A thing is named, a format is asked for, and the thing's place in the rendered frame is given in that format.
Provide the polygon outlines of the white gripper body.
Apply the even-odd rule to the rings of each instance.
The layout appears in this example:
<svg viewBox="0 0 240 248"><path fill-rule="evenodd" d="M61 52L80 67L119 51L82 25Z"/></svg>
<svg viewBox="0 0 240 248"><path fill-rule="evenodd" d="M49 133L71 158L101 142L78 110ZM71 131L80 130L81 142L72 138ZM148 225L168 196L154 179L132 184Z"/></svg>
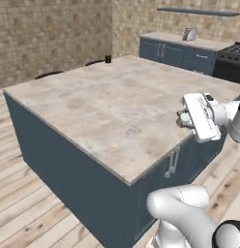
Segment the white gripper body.
<svg viewBox="0 0 240 248"><path fill-rule="evenodd" d="M213 113L202 94L186 94L183 96L182 102L189 112L197 142L203 143L221 138L221 132L213 121Z"/></svg>

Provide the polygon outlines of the dark blue island cupboard door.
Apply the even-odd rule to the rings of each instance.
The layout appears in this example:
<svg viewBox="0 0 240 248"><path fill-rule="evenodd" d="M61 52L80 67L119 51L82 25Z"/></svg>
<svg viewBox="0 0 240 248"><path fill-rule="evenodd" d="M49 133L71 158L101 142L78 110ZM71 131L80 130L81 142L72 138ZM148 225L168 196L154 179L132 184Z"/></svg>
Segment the dark blue island cupboard door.
<svg viewBox="0 0 240 248"><path fill-rule="evenodd" d="M221 138L199 143L193 140L191 152L190 169L193 171L190 181L193 182L197 176L213 161L222 151L227 135L226 127L221 127Z"/></svg>
<svg viewBox="0 0 240 248"><path fill-rule="evenodd" d="M139 240L154 221L162 216L165 188L189 183L189 152L192 143L185 141L179 147L176 172L170 178L165 178L165 172L168 171L168 154L141 179L135 222L135 240Z"/></svg>

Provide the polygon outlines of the black stove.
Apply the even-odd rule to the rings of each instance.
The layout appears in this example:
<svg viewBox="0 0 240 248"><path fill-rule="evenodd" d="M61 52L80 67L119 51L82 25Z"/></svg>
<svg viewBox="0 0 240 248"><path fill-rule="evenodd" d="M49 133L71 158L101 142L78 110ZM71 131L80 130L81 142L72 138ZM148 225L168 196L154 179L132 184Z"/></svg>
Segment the black stove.
<svg viewBox="0 0 240 248"><path fill-rule="evenodd" d="M218 51L213 77L240 84L240 42Z"/></svg>

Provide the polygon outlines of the dark blue cupboard run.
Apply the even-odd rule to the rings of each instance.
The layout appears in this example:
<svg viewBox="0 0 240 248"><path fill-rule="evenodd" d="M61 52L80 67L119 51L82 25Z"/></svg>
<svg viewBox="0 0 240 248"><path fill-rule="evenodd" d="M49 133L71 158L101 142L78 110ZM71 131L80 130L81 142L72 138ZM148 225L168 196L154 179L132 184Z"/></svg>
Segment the dark blue cupboard run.
<svg viewBox="0 0 240 248"><path fill-rule="evenodd" d="M232 43L204 40L183 41L179 35L152 32L140 36L139 56L211 76L219 50Z"/></svg>

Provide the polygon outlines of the dark blue kitchen island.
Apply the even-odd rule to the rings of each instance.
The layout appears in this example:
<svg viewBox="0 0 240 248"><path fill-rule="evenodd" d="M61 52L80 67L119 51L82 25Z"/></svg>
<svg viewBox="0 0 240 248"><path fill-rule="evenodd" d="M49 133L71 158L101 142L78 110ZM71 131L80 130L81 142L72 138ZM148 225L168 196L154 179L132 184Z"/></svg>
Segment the dark blue kitchen island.
<svg viewBox="0 0 240 248"><path fill-rule="evenodd" d="M104 248L133 248L141 179L195 136L188 93L225 103L240 84L134 56L3 91L24 161Z"/></svg>

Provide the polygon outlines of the silver toaster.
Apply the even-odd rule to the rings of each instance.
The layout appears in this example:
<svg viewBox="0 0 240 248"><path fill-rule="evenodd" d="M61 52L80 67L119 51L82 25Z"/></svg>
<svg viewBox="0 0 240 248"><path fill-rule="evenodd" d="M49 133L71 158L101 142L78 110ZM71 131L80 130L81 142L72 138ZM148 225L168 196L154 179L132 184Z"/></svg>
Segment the silver toaster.
<svg viewBox="0 0 240 248"><path fill-rule="evenodd" d="M194 41L195 40L196 29L191 27L186 27L183 33L183 41Z"/></svg>

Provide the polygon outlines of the dark stool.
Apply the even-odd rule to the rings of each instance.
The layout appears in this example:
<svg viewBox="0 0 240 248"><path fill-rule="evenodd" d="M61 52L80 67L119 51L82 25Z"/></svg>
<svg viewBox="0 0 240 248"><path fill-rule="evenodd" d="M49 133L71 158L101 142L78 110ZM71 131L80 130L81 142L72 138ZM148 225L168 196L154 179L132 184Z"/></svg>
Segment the dark stool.
<svg viewBox="0 0 240 248"><path fill-rule="evenodd" d="M87 66L91 66L93 64L97 64L97 63L101 63L101 62L105 62L105 60L99 59L99 60L91 61L91 62L86 63L85 66L87 67Z"/></svg>
<svg viewBox="0 0 240 248"><path fill-rule="evenodd" d="M35 79L46 78L46 77L49 77L49 76L59 75L59 74L62 74L62 73L64 73L64 72L63 71L53 71L53 72L38 75L38 76L35 77Z"/></svg>

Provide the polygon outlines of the dark wall shelf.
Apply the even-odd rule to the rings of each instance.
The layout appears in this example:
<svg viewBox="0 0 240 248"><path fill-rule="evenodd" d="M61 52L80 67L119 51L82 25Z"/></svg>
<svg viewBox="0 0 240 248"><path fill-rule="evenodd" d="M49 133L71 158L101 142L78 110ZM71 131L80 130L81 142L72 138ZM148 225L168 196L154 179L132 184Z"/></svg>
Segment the dark wall shelf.
<svg viewBox="0 0 240 248"><path fill-rule="evenodd" d="M180 13L180 14L183 13L183 14L203 15L203 16L224 16L224 17L240 16L240 13L238 12L211 11L211 10L187 9L187 8L176 8L176 7L158 7L157 11Z"/></svg>

